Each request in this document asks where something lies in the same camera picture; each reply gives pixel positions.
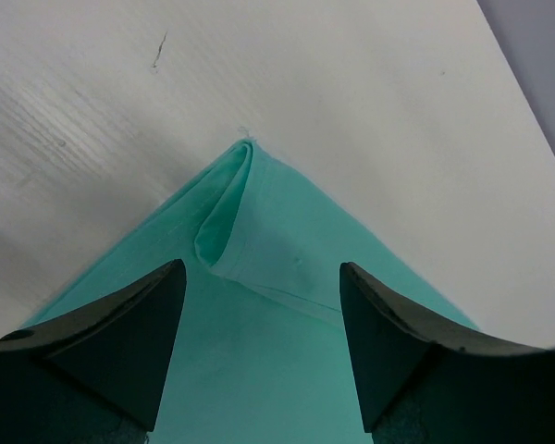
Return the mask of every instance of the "wooden surface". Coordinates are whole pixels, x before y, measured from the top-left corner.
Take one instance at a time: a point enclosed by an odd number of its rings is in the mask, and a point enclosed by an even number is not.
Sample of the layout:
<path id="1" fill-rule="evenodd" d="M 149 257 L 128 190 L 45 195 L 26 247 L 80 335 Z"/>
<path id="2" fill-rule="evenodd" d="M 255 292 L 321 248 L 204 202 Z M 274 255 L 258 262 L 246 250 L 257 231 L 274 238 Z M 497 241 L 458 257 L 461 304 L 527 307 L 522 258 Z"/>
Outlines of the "wooden surface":
<path id="1" fill-rule="evenodd" d="M 555 159 L 475 0 L 1 1 L 0 336 L 244 135 L 555 344 Z"/>

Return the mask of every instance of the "cloth fold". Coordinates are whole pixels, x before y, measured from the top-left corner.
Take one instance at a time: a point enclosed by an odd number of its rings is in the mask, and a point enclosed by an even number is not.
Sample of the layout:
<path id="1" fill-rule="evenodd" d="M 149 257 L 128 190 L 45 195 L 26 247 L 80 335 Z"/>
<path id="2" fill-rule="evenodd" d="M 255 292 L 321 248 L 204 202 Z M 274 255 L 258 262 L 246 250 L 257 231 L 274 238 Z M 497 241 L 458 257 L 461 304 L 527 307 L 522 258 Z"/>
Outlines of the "cloth fold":
<path id="1" fill-rule="evenodd" d="M 29 324 L 175 258 L 186 263 L 188 288 L 153 444 L 369 442 L 339 328 L 342 262 L 473 327 L 314 184 L 248 139 Z"/>

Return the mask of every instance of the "green fabric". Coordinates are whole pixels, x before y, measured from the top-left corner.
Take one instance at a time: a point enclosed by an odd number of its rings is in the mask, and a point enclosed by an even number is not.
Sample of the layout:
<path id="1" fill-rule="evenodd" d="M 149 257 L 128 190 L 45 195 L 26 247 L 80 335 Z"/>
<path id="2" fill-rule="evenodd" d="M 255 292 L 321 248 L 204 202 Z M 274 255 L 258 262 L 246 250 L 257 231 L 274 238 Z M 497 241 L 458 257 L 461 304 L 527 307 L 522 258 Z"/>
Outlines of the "green fabric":
<path id="1" fill-rule="evenodd" d="M 308 179 L 251 140 L 235 143 L 31 323 L 175 258 L 186 263 L 188 288 L 152 444 L 371 442 L 341 328 L 342 262 L 473 327 Z"/>

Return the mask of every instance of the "black plastic part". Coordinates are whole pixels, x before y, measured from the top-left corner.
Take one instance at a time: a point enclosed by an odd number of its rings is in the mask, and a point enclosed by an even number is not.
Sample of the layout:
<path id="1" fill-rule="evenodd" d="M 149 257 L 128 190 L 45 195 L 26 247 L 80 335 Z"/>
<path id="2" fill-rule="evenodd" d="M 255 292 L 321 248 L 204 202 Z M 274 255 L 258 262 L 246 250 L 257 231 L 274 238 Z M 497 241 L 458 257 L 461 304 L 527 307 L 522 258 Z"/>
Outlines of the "black plastic part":
<path id="1" fill-rule="evenodd" d="M 186 288 L 181 261 L 0 339 L 0 443 L 143 443 Z"/>
<path id="2" fill-rule="evenodd" d="M 354 264 L 340 272 L 364 421 L 378 443 L 555 443 L 555 350 L 458 325 Z"/>

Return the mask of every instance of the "cloth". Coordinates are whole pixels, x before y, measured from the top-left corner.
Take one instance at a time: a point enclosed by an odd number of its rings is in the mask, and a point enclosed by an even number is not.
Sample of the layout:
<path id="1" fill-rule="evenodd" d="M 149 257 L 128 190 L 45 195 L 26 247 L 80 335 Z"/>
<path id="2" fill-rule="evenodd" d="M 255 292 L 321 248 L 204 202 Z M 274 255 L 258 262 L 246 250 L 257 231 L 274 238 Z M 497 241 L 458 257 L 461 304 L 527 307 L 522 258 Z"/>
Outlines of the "cloth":
<path id="1" fill-rule="evenodd" d="M 39 323 L 180 258 L 188 286 L 152 444 L 368 443 L 339 308 L 339 265 L 469 319 L 308 179 L 235 143 L 35 316 Z"/>

